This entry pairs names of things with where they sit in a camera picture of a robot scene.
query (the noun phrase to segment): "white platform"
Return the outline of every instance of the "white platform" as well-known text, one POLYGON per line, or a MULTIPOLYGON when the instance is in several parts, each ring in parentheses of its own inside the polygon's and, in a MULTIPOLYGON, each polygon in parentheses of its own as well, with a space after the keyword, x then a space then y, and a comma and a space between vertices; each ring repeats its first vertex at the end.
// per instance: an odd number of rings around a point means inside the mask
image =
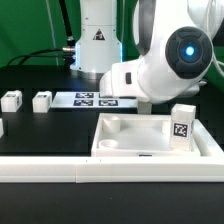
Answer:
POLYGON ((137 100, 100 98, 99 92, 57 92, 51 108, 137 108, 137 100))
POLYGON ((201 156, 2 156, 0 182, 224 182, 223 151, 199 121, 195 127, 201 156))

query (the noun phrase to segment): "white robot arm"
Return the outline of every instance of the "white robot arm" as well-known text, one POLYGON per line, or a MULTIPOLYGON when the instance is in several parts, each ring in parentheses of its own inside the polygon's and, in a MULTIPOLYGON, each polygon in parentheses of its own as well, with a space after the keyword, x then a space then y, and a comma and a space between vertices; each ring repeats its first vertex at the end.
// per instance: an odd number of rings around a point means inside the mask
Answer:
POLYGON ((223 18, 223 0, 139 0, 133 29, 141 56, 113 64, 100 81, 101 96, 156 104, 187 91, 212 62, 211 40, 223 18))

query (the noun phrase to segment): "white plastic tray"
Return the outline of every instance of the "white plastic tray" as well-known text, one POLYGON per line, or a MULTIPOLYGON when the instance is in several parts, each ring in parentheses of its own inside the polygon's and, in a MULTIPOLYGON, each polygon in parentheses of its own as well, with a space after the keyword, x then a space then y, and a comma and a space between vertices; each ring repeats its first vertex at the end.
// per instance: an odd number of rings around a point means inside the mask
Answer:
POLYGON ((171 149, 169 147, 170 116, 133 115, 133 114, 100 114, 95 138, 92 146, 92 156, 211 156, 223 155, 216 144, 216 150, 207 147, 208 137, 198 139, 198 133, 209 135, 202 124, 194 122, 194 132, 189 151, 171 149), (120 126, 115 130, 115 122, 120 126))

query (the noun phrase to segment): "warning label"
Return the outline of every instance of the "warning label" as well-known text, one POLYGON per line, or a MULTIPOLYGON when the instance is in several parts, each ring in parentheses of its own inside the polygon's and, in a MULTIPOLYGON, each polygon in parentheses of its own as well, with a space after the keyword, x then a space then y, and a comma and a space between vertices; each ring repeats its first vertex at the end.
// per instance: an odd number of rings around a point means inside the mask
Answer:
POLYGON ((105 40, 102 31, 99 29, 94 36, 93 40, 105 40))

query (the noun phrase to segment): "small white block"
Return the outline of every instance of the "small white block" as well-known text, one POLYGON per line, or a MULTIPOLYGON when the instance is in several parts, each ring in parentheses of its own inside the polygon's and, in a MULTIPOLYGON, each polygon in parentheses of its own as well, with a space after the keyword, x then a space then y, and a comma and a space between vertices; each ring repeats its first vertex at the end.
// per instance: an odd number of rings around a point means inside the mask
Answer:
POLYGON ((2 112, 16 112, 22 105, 21 91, 8 91, 1 98, 2 112))
POLYGON ((176 104, 171 112, 170 148, 191 150, 196 107, 176 104))
POLYGON ((34 113, 47 113, 52 104, 50 91, 38 92, 32 100, 34 113))
POLYGON ((2 119, 0 119, 0 138, 2 137, 3 134, 4 134, 3 123, 2 119))

